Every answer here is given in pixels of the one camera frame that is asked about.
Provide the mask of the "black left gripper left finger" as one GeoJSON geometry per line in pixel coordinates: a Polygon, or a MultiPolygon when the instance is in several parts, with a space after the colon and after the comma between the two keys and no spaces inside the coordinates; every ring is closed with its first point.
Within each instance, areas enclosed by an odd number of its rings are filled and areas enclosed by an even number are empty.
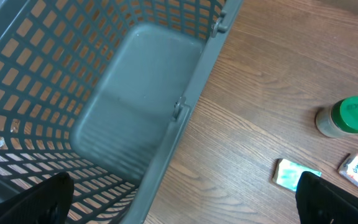
{"type": "Polygon", "coordinates": [[[61,172],[0,203],[0,224],[64,224],[73,200],[74,182],[61,172]]]}

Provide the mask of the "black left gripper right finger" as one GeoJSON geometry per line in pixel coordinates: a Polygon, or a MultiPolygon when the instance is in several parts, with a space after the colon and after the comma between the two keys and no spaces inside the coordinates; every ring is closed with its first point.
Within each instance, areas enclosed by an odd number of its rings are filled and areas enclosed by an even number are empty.
{"type": "Polygon", "coordinates": [[[303,172],[296,189],[301,224],[358,224],[358,198],[311,172],[303,172]]]}

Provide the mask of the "teal tissue pack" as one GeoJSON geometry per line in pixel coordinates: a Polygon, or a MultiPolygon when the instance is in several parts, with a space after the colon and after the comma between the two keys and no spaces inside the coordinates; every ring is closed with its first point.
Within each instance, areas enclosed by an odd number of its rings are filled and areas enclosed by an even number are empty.
{"type": "Polygon", "coordinates": [[[297,164],[287,159],[279,159],[273,175],[273,182],[292,192],[296,192],[299,179],[303,172],[311,172],[321,177],[322,172],[297,164]]]}

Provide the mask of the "green lid jar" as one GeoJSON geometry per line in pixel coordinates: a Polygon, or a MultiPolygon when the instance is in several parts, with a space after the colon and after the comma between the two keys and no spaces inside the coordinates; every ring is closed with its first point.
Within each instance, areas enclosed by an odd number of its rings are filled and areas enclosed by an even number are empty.
{"type": "Polygon", "coordinates": [[[316,114],[315,124],[329,138],[358,134],[358,96],[350,96],[321,109],[316,114]]]}

